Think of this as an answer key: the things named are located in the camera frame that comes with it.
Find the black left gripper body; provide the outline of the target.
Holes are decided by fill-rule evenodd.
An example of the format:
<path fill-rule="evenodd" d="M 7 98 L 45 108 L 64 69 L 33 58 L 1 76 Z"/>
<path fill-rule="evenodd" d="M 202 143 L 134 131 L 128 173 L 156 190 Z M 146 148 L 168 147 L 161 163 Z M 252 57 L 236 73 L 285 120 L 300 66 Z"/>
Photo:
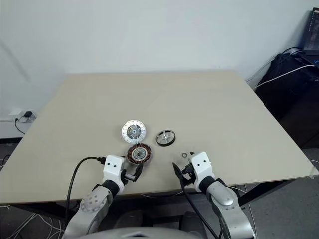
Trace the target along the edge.
<path fill-rule="evenodd" d="M 126 169 L 123 169 L 121 173 L 121 181 L 124 185 L 127 185 L 129 181 L 136 182 L 136 176 L 128 174 Z"/>

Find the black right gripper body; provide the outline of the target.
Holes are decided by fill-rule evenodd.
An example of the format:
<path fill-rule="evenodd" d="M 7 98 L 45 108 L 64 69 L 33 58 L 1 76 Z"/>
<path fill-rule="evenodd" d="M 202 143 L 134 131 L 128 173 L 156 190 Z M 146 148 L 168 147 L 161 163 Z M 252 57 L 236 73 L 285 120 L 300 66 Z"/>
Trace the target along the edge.
<path fill-rule="evenodd" d="M 196 180 L 195 170 L 192 165 L 186 165 L 181 170 L 181 186 L 193 185 Z"/>

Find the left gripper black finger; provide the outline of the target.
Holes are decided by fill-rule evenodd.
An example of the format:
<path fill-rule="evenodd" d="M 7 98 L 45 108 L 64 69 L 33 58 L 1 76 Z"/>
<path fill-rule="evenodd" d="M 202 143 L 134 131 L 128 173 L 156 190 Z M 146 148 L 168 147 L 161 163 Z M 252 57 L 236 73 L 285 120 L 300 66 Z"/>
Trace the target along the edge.
<path fill-rule="evenodd" d="M 142 171 L 143 171 L 143 167 L 144 165 L 143 164 L 139 164 L 135 170 L 135 173 L 134 173 L 134 181 L 136 182 L 138 180 L 138 178 L 140 177 L 140 175 L 142 174 Z"/>

